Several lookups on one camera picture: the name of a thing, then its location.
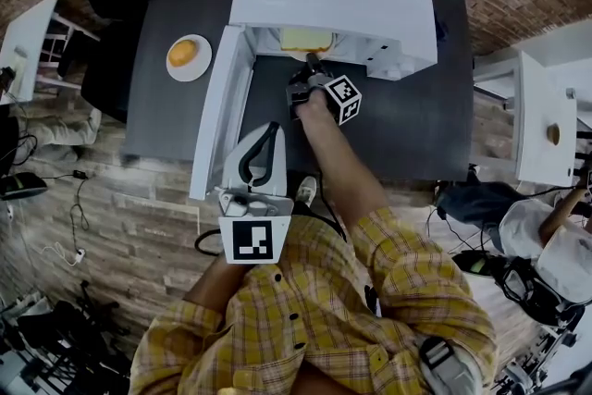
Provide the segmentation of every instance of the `black table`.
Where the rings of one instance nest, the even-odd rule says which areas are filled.
[[[342,130],[353,150],[381,178],[466,178],[473,126],[473,59],[464,2],[433,0],[450,30],[438,45],[438,63],[398,81],[366,77],[365,67],[325,61],[362,93],[360,114]],[[298,122],[290,122],[286,85],[302,63],[258,56],[240,136],[275,120],[286,133],[288,168],[315,171],[317,164]]]
[[[124,152],[192,160],[212,65],[200,79],[180,83],[166,69],[170,45],[188,33],[214,50],[228,23],[232,0],[151,0],[138,45]],[[464,2],[434,0],[449,28],[438,64],[400,81],[373,80],[364,67],[327,62],[347,74],[364,95],[360,115],[343,126],[354,150],[382,178],[463,179],[473,120],[472,53]],[[298,123],[290,123],[285,87],[302,63],[259,56],[241,136],[270,120],[286,132],[289,168],[315,169]]]
[[[213,58],[228,25],[232,0],[150,0],[129,91],[123,153],[193,161],[214,59],[204,75],[177,82],[167,72],[167,52],[180,37],[200,34]]]

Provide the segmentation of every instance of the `black cable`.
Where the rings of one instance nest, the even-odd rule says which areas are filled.
[[[545,387],[536,392],[536,395],[551,395],[553,393],[560,394],[565,393],[566,390],[572,390],[575,392],[581,385],[582,381],[578,380],[577,378],[568,378],[567,380],[563,380],[562,382],[557,382],[554,385],[549,387]]]
[[[427,237],[429,239],[431,239],[430,233],[429,233],[429,220],[432,217],[432,215],[434,214],[434,212],[437,210],[437,208],[435,207],[434,209],[432,209],[432,212],[429,213],[429,216],[427,217],[427,220],[425,221],[425,228],[427,229]],[[464,241],[463,239],[461,239],[461,236],[459,235],[458,232],[456,232],[456,230],[454,230],[452,228],[452,226],[450,225],[450,222],[448,221],[448,219],[443,219],[444,221],[446,221],[446,224],[448,224],[448,227],[450,229],[450,231],[459,239],[459,241],[461,241],[463,244],[465,244],[469,249],[471,249],[472,251],[475,249],[474,247],[471,247],[471,244],[469,244],[467,241]]]
[[[60,175],[59,177],[39,177],[40,179],[60,179],[65,177],[73,177],[74,175],[70,173],[69,175]]]
[[[579,187],[578,186],[555,186],[553,188],[550,188],[549,190],[536,192],[535,194],[524,194],[524,198],[534,198],[535,196],[540,196],[541,194],[547,194],[548,192],[561,191],[561,190],[575,190],[576,188],[579,188]]]
[[[432,236],[429,235],[429,220],[432,218],[432,215],[436,212],[437,208],[435,207],[434,209],[432,209],[432,212],[429,213],[429,216],[427,217],[427,220],[425,221],[425,228],[427,229],[427,237],[429,239],[432,238]]]
[[[5,91],[4,94],[6,94],[8,97],[10,97],[10,99],[12,99],[13,104],[20,109],[20,112],[22,112],[22,116],[25,117],[25,133],[27,133],[27,130],[29,130],[29,117],[25,112],[25,108],[22,105],[20,105],[19,100],[12,93]]]
[[[82,230],[88,230],[89,228],[91,228],[91,225],[89,224],[89,221],[86,218],[86,215],[84,215],[84,209],[82,209],[82,204],[80,204],[80,190],[82,189],[82,186],[84,185],[84,183],[86,183],[89,179],[90,178],[82,180],[82,183],[78,187],[78,190],[76,191],[76,195],[74,196],[74,204],[72,205],[72,207],[70,207],[70,222],[72,224],[72,240],[74,241],[74,250],[76,250],[76,252],[79,249],[78,249],[78,244],[76,243],[76,226],[74,224],[74,209],[77,209],[77,208],[80,209],[80,227],[82,228]]]
[[[339,221],[337,220],[337,216],[335,216],[333,209],[331,208],[331,206],[329,205],[329,203],[325,199],[325,193],[323,192],[323,172],[320,169],[318,170],[318,176],[319,176],[319,185],[321,187],[321,201],[323,202],[323,204],[325,205],[325,207],[327,208],[327,210],[331,214],[331,218],[333,219],[336,227],[338,228],[339,235],[341,236],[342,239],[344,239],[347,242],[348,240],[345,237],[345,232],[343,232],[343,228],[339,224]]]
[[[205,251],[204,249],[202,249],[200,247],[200,243],[207,237],[210,236],[214,236],[216,234],[220,234],[220,229],[219,228],[215,228],[212,230],[208,230],[207,232],[204,232],[203,234],[201,234],[196,240],[195,243],[193,244],[195,246],[195,250],[199,253],[203,253],[203,255],[210,255],[212,257],[218,257],[220,255],[220,253],[216,253],[216,252],[210,252],[210,251]]]
[[[37,150],[37,143],[38,143],[37,137],[35,137],[34,135],[31,135],[29,133],[26,135],[23,135],[22,137],[18,137],[18,142],[21,142],[21,141],[24,141],[24,142],[19,143],[15,148],[13,148],[9,152],[7,152],[2,158],[0,158],[0,163],[2,163],[10,154],[12,154],[16,150],[18,150],[20,147],[24,146],[27,139],[34,139],[35,140],[35,144],[31,148],[31,151],[29,152],[29,154],[27,155],[27,157],[23,161],[21,161],[20,163],[13,163],[11,166],[12,167],[20,167],[21,165],[24,165],[25,162],[27,160],[29,160],[29,158],[31,158],[31,156],[35,153],[35,150]]]
[[[463,239],[461,239],[461,236],[458,234],[458,232],[456,230],[454,230],[452,228],[452,226],[450,225],[450,222],[448,221],[448,219],[444,219],[446,221],[446,224],[448,224],[448,228],[450,229],[450,231],[459,238],[459,241],[461,241],[463,244],[465,244],[469,249],[471,249],[472,251],[475,249],[474,247],[472,247],[467,241],[463,241]]]
[[[479,241],[481,242],[481,252],[486,253],[485,252],[485,244],[483,243],[483,226],[481,227],[481,236],[479,237]]]

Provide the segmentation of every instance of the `person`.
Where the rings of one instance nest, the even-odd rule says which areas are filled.
[[[481,228],[505,255],[532,259],[539,276],[568,302],[585,303],[592,299],[592,220],[582,228],[569,216],[577,206],[586,211],[581,203],[586,189],[584,173],[553,208],[507,183],[481,182],[470,167],[467,181],[442,187],[435,204],[441,217]],[[463,253],[461,268],[473,266],[482,255]]]
[[[11,117],[9,107],[0,107],[0,176],[30,156],[63,162],[78,159],[72,146],[91,145],[101,126],[101,111],[93,109],[85,120],[72,124],[59,117]]]
[[[428,393],[422,338],[441,337],[475,361],[484,384],[494,330],[463,273],[406,227],[314,91],[297,114],[348,230],[292,216],[276,265],[229,265],[223,255],[144,334],[130,393]],[[308,207],[306,179],[296,206]],[[374,286],[382,317],[364,301]]]

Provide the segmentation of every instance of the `bread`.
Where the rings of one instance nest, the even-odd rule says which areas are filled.
[[[303,51],[307,53],[324,53],[333,44],[331,31],[307,29],[282,29],[282,51]]]
[[[185,66],[190,63],[196,56],[199,46],[192,40],[182,40],[175,44],[168,53],[168,61],[175,68]]]

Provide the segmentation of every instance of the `plate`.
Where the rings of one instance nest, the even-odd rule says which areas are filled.
[[[192,40],[198,44],[197,56],[187,63],[185,66],[174,67],[168,61],[168,54],[178,42],[183,40]],[[176,40],[166,53],[166,70],[168,74],[174,79],[180,82],[189,82],[197,80],[202,76],[210,66],[212,62],[212,46],[210,43],[201,35],[186,35]]]
[[[333,33],[333,37],[332,37],[331,45],[329,46],[329,49],[324,52],[320,52],[320,53],[316,54],[318,59],[325,59],[327,56],[330,56],[331,53],[333,52],[334,46],[335,46],[335,33]],[[287,53],[288,55],[290,55],[294,59],[297,59],[298,61],[302,61],[303,63],[306,62],[306,55],[308,55],[310,53],[308,51],[285,51],[285,50],[281,50],[281,52]]]

